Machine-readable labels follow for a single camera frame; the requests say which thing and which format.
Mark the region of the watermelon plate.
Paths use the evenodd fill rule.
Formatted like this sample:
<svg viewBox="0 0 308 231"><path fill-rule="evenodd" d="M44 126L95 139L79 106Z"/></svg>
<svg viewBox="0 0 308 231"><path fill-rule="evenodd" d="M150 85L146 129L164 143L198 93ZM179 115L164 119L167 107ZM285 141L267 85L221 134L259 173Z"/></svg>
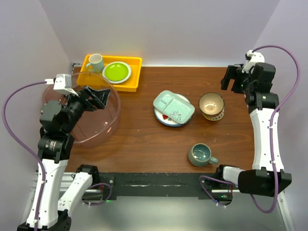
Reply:
<svg viewBox="0 0 308 231"><path fill-rule="evenodd" d="M179 97L181 97L182 99L184 99L185 101L187 101L187 102L189 102L190 103L190 101L185 97L185 96L182 96L182 95L180 95L180 94L177 94L176 93L176 95L178 95ZM179 123L177 123L176 121L174 121L174 120L172 120L171 118L169 118L168 116L166 116L166 115L164 115L164 114L162 114L160 111L158 111L156 108L154 108L154 113L155 113L155 116L156 116L156 118L162 123L162 124L164 124L164 125L167 125L167 126L170 126L170 127L180 127L180 126L183 126L184 124L186 124L186 123L184 123L184 124L179 124Z"/></svg>

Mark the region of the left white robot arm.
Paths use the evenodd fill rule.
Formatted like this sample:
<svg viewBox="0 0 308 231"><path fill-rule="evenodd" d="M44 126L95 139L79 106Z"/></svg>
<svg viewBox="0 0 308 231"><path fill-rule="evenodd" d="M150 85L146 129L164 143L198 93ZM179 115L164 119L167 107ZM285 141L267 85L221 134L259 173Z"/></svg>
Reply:
<svg viewBox="0 0 308 231"><path fill-rule="evenodd" d="M73 182L60 195L61 181L74 144L71 132L85 111L104 109L110 89L94 90L89 86L69 94L67 103L51 100L43 104L38 142L39 173L32 209L19 231L67 231L71 216L85 191L100 184L96 166L81 165Z"/></svg>

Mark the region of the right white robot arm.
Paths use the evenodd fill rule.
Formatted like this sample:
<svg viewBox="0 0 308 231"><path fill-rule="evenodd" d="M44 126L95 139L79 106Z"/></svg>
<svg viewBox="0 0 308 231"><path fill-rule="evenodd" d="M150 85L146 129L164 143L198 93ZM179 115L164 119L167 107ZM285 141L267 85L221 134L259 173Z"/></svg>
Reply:
<svg viewBox="0 0 308 231"><path fill-rule="evenodd" d="M292 175L284 171L281 161L277 122L279 114L274 110L279 97L272 93L272 80L276 69L267 63L256 63L244 70L243 65L229 65L221 89L228 88L234 80L232 91L244 94L254 131L254 161L251 170L220 165L214 175L214 183L220 189L235 184L241 193L274 197L292 182Z"/></svg>

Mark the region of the light blue divided plate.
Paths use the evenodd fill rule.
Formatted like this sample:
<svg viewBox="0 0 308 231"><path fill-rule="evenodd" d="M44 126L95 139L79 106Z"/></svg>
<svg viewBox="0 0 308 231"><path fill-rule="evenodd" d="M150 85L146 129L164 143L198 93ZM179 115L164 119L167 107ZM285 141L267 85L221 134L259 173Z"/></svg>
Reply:
<svg viewBox="0 0 308 231"><path fill-rule="evenodd" d="M195 112L192 104L169 90L162 91L154 99L153 106L179 124L186 123Z"/></svg>

